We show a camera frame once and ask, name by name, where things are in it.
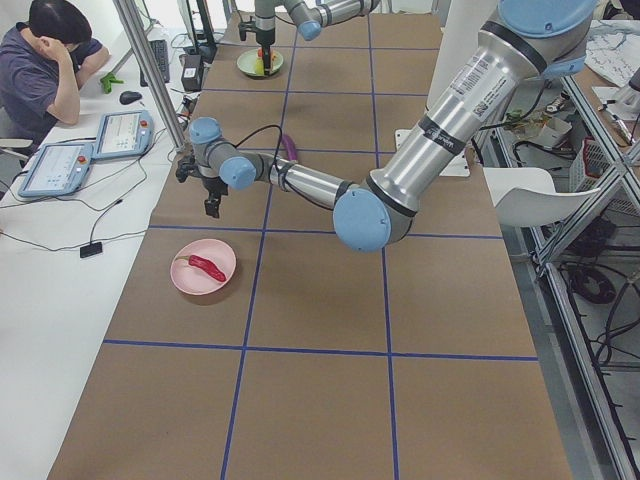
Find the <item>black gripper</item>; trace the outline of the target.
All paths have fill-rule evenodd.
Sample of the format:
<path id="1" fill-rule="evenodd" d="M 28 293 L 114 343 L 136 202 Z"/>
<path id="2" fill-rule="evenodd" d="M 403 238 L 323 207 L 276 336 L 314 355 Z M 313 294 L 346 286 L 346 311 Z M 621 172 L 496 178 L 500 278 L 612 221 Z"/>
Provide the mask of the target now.
<path id="1" fill-rule="evenodd" d="M 241 41 L 247 39 L 249 33 L 254 33 L 257 43 L 261 46 L 263 74 L 271 74 L 271 49 L 275 43 L 275 17 L 251 17 L 248 21 L 241 21 L 238 26 Z"/>
<path id="2" fill-rule="evenodd" d="M 184 183 L 189 177 L 198 179 L 208 192 L 204 200 L 205 214 L 212 218 L 219 218 L 221 199 L 228 195 L 228 185 L 219 176 L 207 176 L 200 170 L 193 154 L 183 156 L 178 160 L 175 177 L 179 183 Z"/>

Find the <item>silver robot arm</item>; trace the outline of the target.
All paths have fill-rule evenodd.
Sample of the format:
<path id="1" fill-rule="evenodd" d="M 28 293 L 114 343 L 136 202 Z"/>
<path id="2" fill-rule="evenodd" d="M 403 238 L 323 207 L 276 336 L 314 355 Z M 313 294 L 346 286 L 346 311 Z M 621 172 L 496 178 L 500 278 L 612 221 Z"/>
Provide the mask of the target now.
<path id="1" fill-rule="evenodd" d="M 195 177 L 219 214 L 222 196 L 265 182 L 332 214 L 351 249 L 377 251 L 404 238 L 422 196 L 472 137 L 495 117 L 524 81 L 568 74 L 584 62 L 591 1 L 499 1 L 476 18 L 477 45 L 459 49 L 460 65 L 435 89 L 443 37 L 430 14 L 373 14 L 366 1 L 314 8 L 289 1 L 292 25 L 276 52 L 285 73 L 266 64 L 255 89 L 254 65 L 267 59 L 274 7 L 260 1 L 241 33 L 258 47 L 215 65 L 190 123 L 192 154 L 179 181 Z M 248 151 L 227 138 L 260 114 L 282 119 L 280 134 L 329 153 L 382 155 L 385 164 L 353 182 L 308 168 L 279 144 Z"/>
<path id="2" fill-rule="evenodd" d="M 245 41 L 249 32 L 255 35 L 262 51 L 263 73 L 270 76 L 274 73 L 271 47 L 275 43 L 278 6 L 286 10 L 303 39 L 311 41 L 320 35 L 323 28 L 367 16 L 378 5 L 378 0 L 320 1 L 314 7 L 309 7 L 302 0 L 257 0 L 254 2 L 254 15 L 248 21 L 239 22 L 239 36 L 241 41 Z"/>

